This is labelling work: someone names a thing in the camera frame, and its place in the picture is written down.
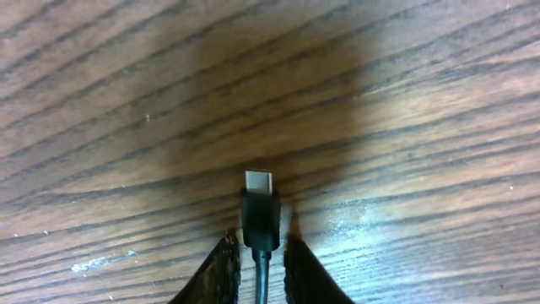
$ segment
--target white scuff mark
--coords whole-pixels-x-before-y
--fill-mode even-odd
[[[84,272],[92,270],[92,269],[99,269],[99,268],[101,268],[103,266],[106,266],[108,264],[120,262],[120,261],[122,261],[124,259],[136,256],[136,255],[137,255],[136,252],[134,252],[133,250],[130,250],[130,251],[127,252],[127,254],[125,256],[120,257],[120,258],[108,258],[108,257],[94,258],[92,260],[89,260],[86,263],[74,264],[71,267],[71,270],[74,273],[84,273]]]

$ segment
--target metal connector tip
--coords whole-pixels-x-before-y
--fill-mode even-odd
[[[246,190],[251,193],[272,195],[272,172],[247,170]]]

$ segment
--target wood grain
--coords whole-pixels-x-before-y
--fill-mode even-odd
[[[2,303],[166,303],[250,167],[356,302],[540,303],[538,1],[1,5]]]

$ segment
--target wooden surface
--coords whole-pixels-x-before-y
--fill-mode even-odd
[[[1,5],[1,303],[166,303],[249,167],[356,302],[540,302],[539,1]]]

